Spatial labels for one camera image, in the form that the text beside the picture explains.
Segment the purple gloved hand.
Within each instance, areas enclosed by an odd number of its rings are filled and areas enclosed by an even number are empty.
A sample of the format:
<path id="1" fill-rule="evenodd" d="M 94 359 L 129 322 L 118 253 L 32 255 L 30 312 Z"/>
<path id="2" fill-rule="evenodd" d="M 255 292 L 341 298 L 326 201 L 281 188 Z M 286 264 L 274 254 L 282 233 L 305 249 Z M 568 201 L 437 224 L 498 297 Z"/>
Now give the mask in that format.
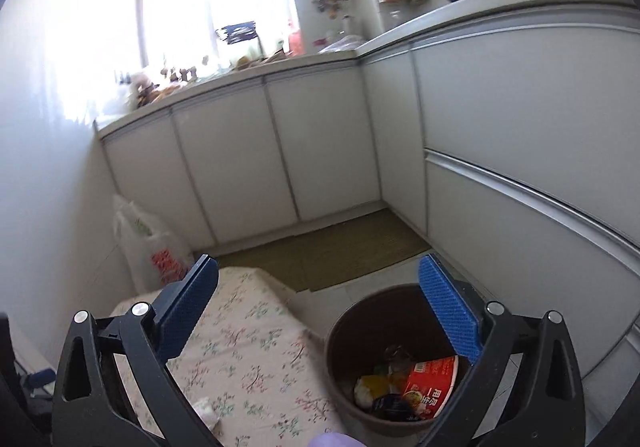
<path id="1" fill-rule="evenodd" d="M 308 447 L 366 447 L 361 441 L 343 433 L 326 432 L 313 438 Z"/>

